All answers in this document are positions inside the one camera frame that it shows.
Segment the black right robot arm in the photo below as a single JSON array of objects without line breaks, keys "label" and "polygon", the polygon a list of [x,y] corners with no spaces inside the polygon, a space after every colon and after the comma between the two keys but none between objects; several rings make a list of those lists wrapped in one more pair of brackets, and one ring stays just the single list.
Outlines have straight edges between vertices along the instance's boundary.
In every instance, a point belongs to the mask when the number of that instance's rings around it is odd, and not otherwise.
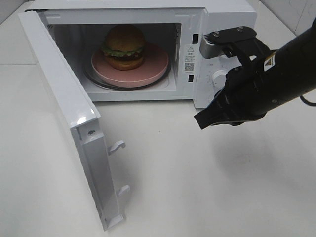
[{"label": "black right robot arm", "polygon": [[315,25],[278,50],[258,40],[250,27],[214,31],[202,38],[200,53],[206,59],[225,54],[240,61],[211,103],[195,115],[201,129],[259,120],[316,87]]}]

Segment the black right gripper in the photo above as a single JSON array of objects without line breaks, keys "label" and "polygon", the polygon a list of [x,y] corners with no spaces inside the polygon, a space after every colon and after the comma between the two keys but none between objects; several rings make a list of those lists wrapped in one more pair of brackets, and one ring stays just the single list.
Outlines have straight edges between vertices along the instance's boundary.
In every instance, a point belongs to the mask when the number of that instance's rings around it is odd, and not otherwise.
[{"label": "black right gripper", "polygon": [[264,61],[276,51],[257,38],[225,44],[222,51],[227,57],[236,56],[241,65],[227,73],[224,88],[205,109],[194,115],[200,129],[222,124],[238,126],[266,114],[255,110],[264,100]]}]

